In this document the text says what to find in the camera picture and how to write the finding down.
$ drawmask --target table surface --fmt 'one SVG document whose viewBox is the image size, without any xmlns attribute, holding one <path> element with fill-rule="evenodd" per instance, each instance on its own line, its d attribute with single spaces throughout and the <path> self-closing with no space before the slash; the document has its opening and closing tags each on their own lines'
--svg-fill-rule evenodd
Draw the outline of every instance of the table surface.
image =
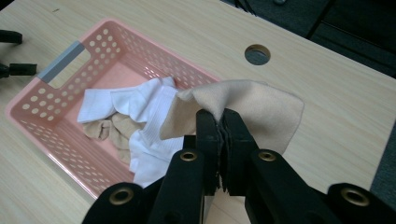
<svg viewBox="0 0 396 224">
<path fill-rule="evenodd" d="M 220 1 L 15 1 L 0 12 L 0 29 L 22 33 L 24 42 L 1 44 L 0 62 L 41 71 L 105 17 L 216 77 L 265 81 L 299 96 L 304 114 L 286 160 L 315 189 L 370 188 L 396 117 L 396 80 Z M 269 49 L 269 63 L 247 62 L 253 44 Z M 2 111 L 31 79 L 0 79 Z M 0 116 L 0 222 L 81 222 L 93 199 Z M 207 223 L 248 223 L 243 203 L 219 192 Z"/>
</svg>

